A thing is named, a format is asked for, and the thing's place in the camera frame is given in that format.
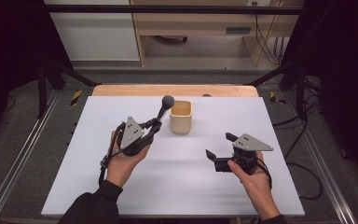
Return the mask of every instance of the cup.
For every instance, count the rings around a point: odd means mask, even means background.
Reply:
[[[193,106],[189,101],[175,100],[170,111],[170,129],[173,133],[189,133]]]

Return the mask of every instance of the white tabletop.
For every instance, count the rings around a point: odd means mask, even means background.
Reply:
[[[133,116],[139,122],[155,118],[162,97],[89,97],[42,211],[63,215],[84,192],[98,188],[100,161],[111,132]],[[272,194],[282,214],[302,216],[304,210],[285,164],[264,101],[259,97],[175,97],[193,103],[192,129],[175,134],[169,115],[162,119],[147,157],[133,171],[118,199],[122,217],[240,217],[256,215],[240,180],[217,173],[205,149],[230,157],[226,133],[248,133],[272,146],[264,152],[272,175]]]

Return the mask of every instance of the sleeve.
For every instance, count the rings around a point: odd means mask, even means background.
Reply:
[[[62,216],[59,224],[119,223],[117,199],[122,188],[104,180],[95,193],[80,195]]]
[[[279,215],[277,217],[272,217],[270,219],[259,221],[259,224],[286,224],[286,219],[283,215]]]

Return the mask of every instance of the wall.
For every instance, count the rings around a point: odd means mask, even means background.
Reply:
[[[128,0],[45,0],[46,4],[128,5]],[[71,61],[139,61],[131,14],[50,13]]]

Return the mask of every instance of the person's left hand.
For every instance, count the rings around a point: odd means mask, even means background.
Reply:
[[[122,152],[118,153],[109,162],[106,180],[123,188],[135,166],[146,157],[149,148],[150,145],[144,147],[136,156],[132,157],[126,156]]]

